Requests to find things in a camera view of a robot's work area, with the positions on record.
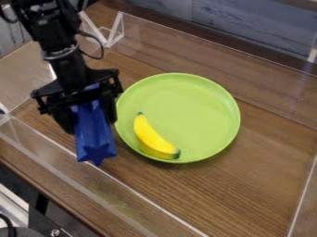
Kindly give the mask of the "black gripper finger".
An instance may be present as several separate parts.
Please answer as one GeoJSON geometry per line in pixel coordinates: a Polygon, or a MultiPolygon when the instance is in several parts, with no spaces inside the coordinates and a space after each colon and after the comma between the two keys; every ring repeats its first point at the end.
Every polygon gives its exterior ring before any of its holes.
{"type": "Polygon", "coordinates": [[[51,115],[66,133],[75,133],[75,117],[70,107],[59,106],[51,110],[51,115]]]}
{"type": "Polygon", "coordinates": [[[103,108],[104,117],[107,121],[114,124],[118,119],[117,114],[117,105],[115,105],[115,97],[112,93],[103,93],[100,98],[100,106],[103,108]]]}

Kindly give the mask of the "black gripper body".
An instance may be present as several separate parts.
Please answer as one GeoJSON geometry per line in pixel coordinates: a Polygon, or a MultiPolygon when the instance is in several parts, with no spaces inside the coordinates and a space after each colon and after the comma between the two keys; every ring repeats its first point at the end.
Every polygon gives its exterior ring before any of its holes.
{"type": "Polygon", "coordinates": [[[56,78],[31,93],[42,114],[51,115],[54,107],[71,108],[100,99],[103,93],[112,93],[117,98],[123,92],[118,69],[92,69],[83,56],[47,57],[46,60],[56,78]]]}

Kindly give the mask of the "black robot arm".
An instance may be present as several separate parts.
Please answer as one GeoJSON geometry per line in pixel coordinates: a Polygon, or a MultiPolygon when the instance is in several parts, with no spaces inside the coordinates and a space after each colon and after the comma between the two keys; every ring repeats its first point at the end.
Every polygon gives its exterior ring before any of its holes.
{"type": "Polygon", "coordinates": [[[90,37],[80,30],[79,11],[94,0],[0,0],[0,19],[22,23],[32,40],[39,43],[42,59],[56,74],[52,82],[31,93],[39,111],[50,115],[62,129],[72,134],[79,116],[74,106],[98,100],[106,121],[117,121],[115,98],[123,92],[118,69],[92,69],[88,54],[80,49],[76,36],[90,37]]]}

